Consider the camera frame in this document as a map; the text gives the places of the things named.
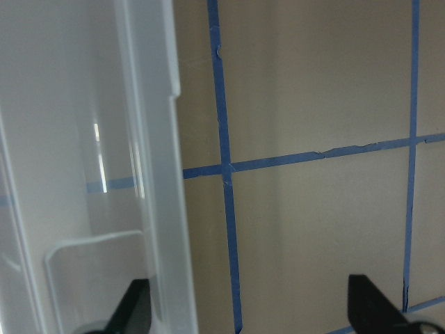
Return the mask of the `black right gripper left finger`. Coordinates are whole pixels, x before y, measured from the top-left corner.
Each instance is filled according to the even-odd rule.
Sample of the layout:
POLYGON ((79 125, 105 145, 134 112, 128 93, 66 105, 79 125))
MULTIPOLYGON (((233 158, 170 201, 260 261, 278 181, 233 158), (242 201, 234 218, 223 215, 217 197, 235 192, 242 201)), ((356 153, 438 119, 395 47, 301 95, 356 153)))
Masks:
POLYGON ((152 327, 151 287, 148 278, 131 281, 111 318, 101 328, 86 327, 78 333, 143 334, 152 327))

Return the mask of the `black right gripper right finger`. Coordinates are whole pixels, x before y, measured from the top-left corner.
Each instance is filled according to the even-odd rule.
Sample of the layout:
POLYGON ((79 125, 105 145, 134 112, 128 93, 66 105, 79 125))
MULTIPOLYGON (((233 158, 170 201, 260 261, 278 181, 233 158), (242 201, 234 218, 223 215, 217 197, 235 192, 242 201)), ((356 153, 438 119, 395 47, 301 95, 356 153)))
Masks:
POLYGON ((348 277, 347 316, 359 334, 443 333, 432 321, 410 320, 364 274, 348 277))

